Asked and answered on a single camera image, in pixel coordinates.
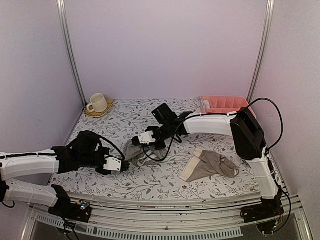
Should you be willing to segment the grey boxer briefs white trim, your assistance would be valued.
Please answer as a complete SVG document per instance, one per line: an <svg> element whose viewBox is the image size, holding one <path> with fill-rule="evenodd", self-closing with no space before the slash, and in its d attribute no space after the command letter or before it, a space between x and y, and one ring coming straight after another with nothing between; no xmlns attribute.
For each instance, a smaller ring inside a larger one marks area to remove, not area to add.
<svg viewBox="0 0 320 240"><path fill-rule="evenodd" d="M154 146L134 146L132 141L128 140L124 145L123 154L125 160L135 167L143 167L157 164L157 162L166 156L167 150L157 150Z"/></svg>

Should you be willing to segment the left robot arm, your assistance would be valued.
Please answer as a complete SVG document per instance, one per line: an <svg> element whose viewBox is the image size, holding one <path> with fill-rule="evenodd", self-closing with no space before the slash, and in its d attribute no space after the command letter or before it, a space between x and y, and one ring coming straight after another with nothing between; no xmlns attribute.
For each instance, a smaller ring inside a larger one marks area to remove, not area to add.
<svg viewBox="0 0 320 240"><path fill-rule="evenodd" d="M92 208L80 200L73 203L62 186L36 185L18 181L18 177L37 174L64 174L80 168L103 169L110 152L102 136L82 131L66 146L26 153L1 153L0 201L18 201L48 207L48 213L63 220L88 223Z"/></svg>

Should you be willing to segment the taupe underwear cream waistband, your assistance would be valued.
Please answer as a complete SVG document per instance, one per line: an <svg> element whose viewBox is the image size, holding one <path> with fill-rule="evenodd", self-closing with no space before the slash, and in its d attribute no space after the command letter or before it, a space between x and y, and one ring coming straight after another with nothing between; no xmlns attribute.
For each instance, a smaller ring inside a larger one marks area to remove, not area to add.
<svg viewBox="0 0 320 240"><path fill-rule="evenodd" d="M190 183L212 175L234 178L238 174L239 167L231 158L214 151L196 148L179 178Z"/></svg>

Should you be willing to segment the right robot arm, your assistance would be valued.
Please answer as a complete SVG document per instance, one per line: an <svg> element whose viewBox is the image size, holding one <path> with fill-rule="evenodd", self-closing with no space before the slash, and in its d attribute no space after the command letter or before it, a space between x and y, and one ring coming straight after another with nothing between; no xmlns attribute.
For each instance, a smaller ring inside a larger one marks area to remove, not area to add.
<svg viewBox="0 0 320 240"><path fill-rule="evenodd" d="M284 214L282 188L276 181L275 168L269 158L265 133L248 108L239 112L200 114L185 111L176 115L167 104L152 111L161 125L149 126L138 135L139 143L165 148L165 141L175 136L191 134L220 134L231 136L237 155L252 169L260 188L261 203L243 207L240 215L245 223Z"/></svg>

